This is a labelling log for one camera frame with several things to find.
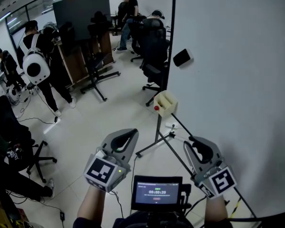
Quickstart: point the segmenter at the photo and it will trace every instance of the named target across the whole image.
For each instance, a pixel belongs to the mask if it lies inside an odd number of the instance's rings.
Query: strap
[[[33,39],[32,39],[32,44],[30,45],[31,48],[35,48],[37,44],[39,34],[35,34]]]
[[[20,43],[20,48],[23,51],[24,55],[26,56],[28,54],[28,52],[29,52],[29,49],[27,48],[26,45],[24,45],[23,41]]]

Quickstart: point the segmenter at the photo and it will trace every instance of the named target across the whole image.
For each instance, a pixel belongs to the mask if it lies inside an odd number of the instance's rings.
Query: sneaker
[[[60,117],[61,116],[61,112],[59,110],[54,112],[55,116]]]
[[[76,99],[74,97],[72,97],[72,102],[69,104],[72,108],[75,108],[76,107]]]
[[[52,196],[50,197],[51,199],[53,199],[55,197],[55,192],[54,192],[54,189],[55,189],[55,183],[54,183],[54,179],[53,178],[50,178],[48,180],[48,183],[47,183],[47,187],[51,188],[52,189]]]

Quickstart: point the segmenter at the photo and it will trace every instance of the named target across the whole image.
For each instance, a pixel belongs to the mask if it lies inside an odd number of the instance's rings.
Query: black pants
[[[15,86],[16,90],[20,91],[21,89],[20,89],[18,83],[19,83],[22,87],[25,86],[25,83],[24,83],[23,79],[22,79],[21,76],[17,73],[16,70],[14,71],[14,74],[9,73],[7,86],[8,86],[8,84],[9,84],[9,85],[13,84],[13,85]]]
[[[42,91],[48,106],[51,107],[54,112],[57,111],[58,108],[52,94],[51,86],[49,84],[51,84],[68,103],[72,102],[72,97],[68,89],[59,82],[59,76],[51,71],[50,76],[38,84],[38,87]]]
[[[36,201],[40,201],[40,197],[51,197],[53,193],[51,188],[40,186],[3,161],[0,162],[0,189],[12,191]]]

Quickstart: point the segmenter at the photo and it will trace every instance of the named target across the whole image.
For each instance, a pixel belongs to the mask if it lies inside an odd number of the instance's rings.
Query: black object on wall
[[[55,2],[53,8],[58,28],[71,23],[75,30],[75,41],[91,38],[87,27],[96,12],[102,12],[108,21],[111,20],[109,0],[62,0]]]

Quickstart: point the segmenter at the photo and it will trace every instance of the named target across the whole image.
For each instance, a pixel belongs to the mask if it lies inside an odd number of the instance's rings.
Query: tiled floor
[[[113,47],[116,46],[118,39],[118,37],[112,38]],[[102,102],[93,90],[82,95],[79,88],[77,88],[72,93],[77,98],[77,105],[75,109],[71,109],[67,102],[53,90],[57,105],[62,112],[59,122],[56,125],[43,124],[36,119],[22,122],[30,128],[37,143],[41,140],[48,142],[48,146],[44,147],[42,154],[54,156],[58,159],[56,164],[50,161],[44,163],[41,170],[46,179],[54,178],[55,180],[56,196],[46,204],[58,207],[65,212],[65,228],[72,227],[78,208],[88,189],[88,184],[82,176],[88,157],[95,152],[96,147],[101,144],[105,136],[123,128],[137,128],[139,130],[139,139],[136,151],[154,141],[157,115],[152,107],[147,108],[144,104],[152,97],[154,92],[142,91],[142,86],[147,82],[147,79],[139,69],[141,61],[137,60],[131,63],[130,58],[135,55],[129,51],[113,52],[113,56],[116,63],[112,71],[119,70],[121,72],[120,77],[105,80],[98,85],[101,92],[108,97],[108,101]],[[21,99],[24,100],[26,97],[25,92]],[[19,116],[20,109],[25,107],[27,103],[15,107],[15,115]],[[30,103],[20,120],[31,117],[38,117],[48,123],[54,121],[54,116],[38,95],[30,98]],[[171,118],[163,121],[173,122]],[[162,123],[161,130],[163,133],[169,131],[164,127],[164,123]],[[184,131],[178,129],[177,132],[183,134]],[[182,144],[177,140],[170,140],[170,143],[187,163]],[[183,176],[184,183],[192,184],[191,204],[204,196],[199,189],[194,187],[181,163],[163,143],[151,148],[144,153],[143,158],[136,160],[134,173],[153,176]],[[115,188],[125,216],[130,213],[131,177],[132,173],[128,174],[127,178]],[[42,185],[36,169],[33,169],[31,179]],[[15,202],[22,201],[22,199],[13,199]],[[238,196],[232,191],[226,195],[225,199],[230,200],[227,209],[228,213],[231,214]],[[203,224],[205,203],[205,200],[202,201],[188,215],[188,219],[194,227],[199,228]],[[18,206],[24,209],[30,221],[38,223],[44,228],[62,227],[59,210],[57,209],[30,200]],[[111,228],[115,219],[121,217],[115,196],[106,195],[104,212],[105,219],[102,227]],[[235,215],[235,218],[239,217],[250,217],[250,212],[243,202],[240,203]],[[234,227],[248,228],[252,225],[237,223],[234,224]]]

